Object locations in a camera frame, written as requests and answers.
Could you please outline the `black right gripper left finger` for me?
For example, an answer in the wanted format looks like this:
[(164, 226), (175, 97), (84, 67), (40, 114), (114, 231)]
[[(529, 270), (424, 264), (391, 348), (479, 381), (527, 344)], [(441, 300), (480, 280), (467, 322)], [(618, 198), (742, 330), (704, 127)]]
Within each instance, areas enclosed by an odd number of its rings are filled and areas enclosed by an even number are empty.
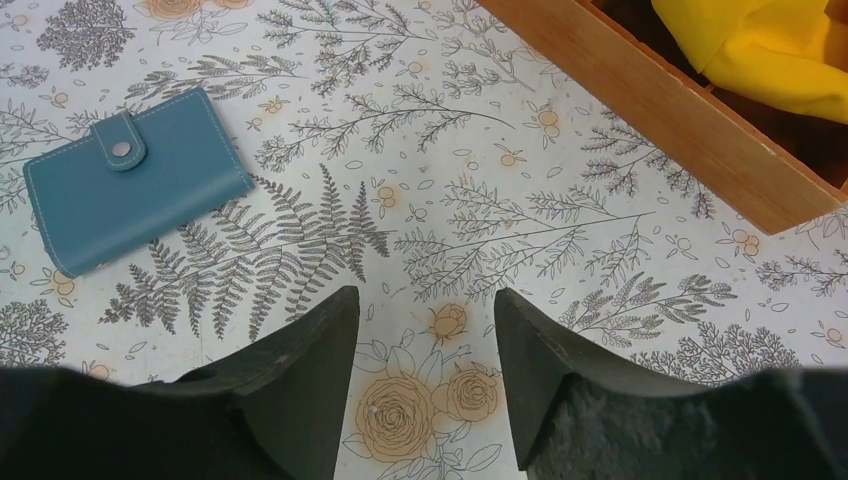
[(360, 317), (344, 286), (300, 319), (171, 383), (139, 387), (162, 479), (331, 479)]

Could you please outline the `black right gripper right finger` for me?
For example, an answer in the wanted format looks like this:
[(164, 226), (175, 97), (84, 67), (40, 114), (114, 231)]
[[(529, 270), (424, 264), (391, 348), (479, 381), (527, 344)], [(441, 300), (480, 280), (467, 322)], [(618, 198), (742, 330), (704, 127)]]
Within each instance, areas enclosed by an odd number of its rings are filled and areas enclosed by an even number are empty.
[(561, 327), (516, 291), (495, 324), (519, 467), (531, 479), (774, 479), (751, 398), (664, 375)]

